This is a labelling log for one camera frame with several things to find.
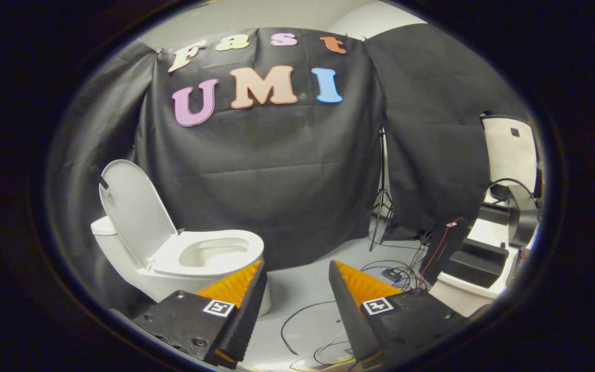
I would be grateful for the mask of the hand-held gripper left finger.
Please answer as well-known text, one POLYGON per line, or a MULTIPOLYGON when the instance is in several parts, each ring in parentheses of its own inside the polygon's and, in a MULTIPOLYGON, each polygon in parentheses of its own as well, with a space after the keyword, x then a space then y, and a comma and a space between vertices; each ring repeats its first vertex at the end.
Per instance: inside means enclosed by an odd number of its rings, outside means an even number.
POLYGON ((196 293, 176 290, 132 322, 196 360, 234 369, 244 360, 266 285, 258 260, 196 293))

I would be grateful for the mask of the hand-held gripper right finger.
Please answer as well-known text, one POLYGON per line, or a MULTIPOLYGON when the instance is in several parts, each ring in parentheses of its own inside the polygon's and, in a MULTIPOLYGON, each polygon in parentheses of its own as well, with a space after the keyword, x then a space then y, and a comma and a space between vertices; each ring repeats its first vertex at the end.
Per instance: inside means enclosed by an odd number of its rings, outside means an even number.
POLYGON ((338 260, 328 277, 355 369, 413 367, 467 325, 426 290, 399 290, 338 260))

